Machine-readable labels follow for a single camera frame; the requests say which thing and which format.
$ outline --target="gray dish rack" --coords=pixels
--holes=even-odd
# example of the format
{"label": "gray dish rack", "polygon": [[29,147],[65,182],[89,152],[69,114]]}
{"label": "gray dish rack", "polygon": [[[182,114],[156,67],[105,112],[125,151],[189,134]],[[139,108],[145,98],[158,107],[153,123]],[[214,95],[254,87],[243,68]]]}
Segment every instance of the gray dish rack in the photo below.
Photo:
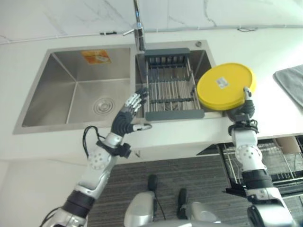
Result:
{"label": "gray dish rack", "polygon": [[147,50],[148,121],[203,118],[188,48]]}
{"label": "gray dish rack", "polygon": [[[301,153],[283,154],[273,140],[260,140],[258,147],[263,155],[263,163],[283,197],[303,195],[303,136],[296,137]],[[241,164],[235,157],[232,143],[218,144],[223,167],[228,178],[226,192],[245,197]]]}

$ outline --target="orange sticker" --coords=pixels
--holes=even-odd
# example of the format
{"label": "orange sticker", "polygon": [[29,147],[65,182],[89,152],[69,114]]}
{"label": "orange sticker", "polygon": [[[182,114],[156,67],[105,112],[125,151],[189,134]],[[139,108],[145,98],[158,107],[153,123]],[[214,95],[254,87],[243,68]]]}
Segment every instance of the orange sticker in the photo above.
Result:
{"label": "orange sticker", "polygon": [[86,61],[91,65],[111,63],[109,55],[106,52],[106,50],[81,51],[81,54],[86,59]]}

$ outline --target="dishwasher rack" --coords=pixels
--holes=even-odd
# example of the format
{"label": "dishwasher rack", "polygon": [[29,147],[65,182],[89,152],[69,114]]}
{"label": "dishwasher rack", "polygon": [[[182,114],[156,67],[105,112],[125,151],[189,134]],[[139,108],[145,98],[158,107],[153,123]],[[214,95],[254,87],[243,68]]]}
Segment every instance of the dishwasher rack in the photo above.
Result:
{"label": "dishwasher rack", "polygon": [[148,121],[204,117],[189,54],[188,48],[145,52]]}
{"label": "dishwasher rack", "polygon": [[[273,184],[283,197],[303,195],[303,136],[296,140],[301,152],[296,154],[283,154],[273,140],[260,140],[258,147],[262,152],[262,162],[267,166]],[[218,144],[225,174],[228,178],[229,194],[245,196],[241,164],[235,156],[235,147],[232,143]]]}

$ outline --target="gray towel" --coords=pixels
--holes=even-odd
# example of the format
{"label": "gray towel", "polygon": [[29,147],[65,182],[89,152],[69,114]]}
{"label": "gray towel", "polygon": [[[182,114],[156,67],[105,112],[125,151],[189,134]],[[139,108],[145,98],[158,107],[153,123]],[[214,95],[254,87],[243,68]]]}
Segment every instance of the gray towel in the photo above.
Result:
{"label": "gray towel", "polygon": [[303,108],[303,65],[274,73],[275,81]]}

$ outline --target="faucet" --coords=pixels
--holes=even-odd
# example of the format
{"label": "faucet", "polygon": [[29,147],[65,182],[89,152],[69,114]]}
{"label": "faucet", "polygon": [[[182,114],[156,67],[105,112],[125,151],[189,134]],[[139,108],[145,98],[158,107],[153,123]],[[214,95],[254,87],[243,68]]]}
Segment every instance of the faucet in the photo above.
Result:
{"label": "faucet", "polygon": [[128,32],[123,33],[123,35],[128,35],[134,32],[134,38],[135,38],[137,50],[145,51],[144,29],[142,22],[140,20],[140,13],[139,13],[137,0],[134,0],[134,12],[136,16],[136,23],[134,24],[134,28],[129,30]]}

